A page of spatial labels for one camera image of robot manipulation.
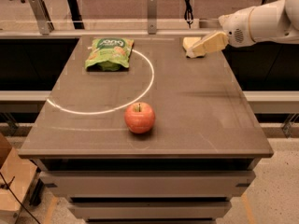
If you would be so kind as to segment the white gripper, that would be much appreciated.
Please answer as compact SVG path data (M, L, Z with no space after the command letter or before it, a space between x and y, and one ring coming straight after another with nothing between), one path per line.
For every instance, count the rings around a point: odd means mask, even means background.
M214 31L201 37L201 40L191 47L193 58L223 50L228 45L228 40L229 44L236 48L254 45L249 30L249 18L253 9L254 7L248 7L233 14L220 16L219 22L223 32Z

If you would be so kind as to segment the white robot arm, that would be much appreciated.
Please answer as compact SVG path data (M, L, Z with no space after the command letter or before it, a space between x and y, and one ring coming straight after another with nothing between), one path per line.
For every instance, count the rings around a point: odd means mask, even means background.
M203 57L227 45L235 48L261 42L299 43L299 0L278 0L257 7L247 7L219 17L222 31L203 38L183 39L189 58Z

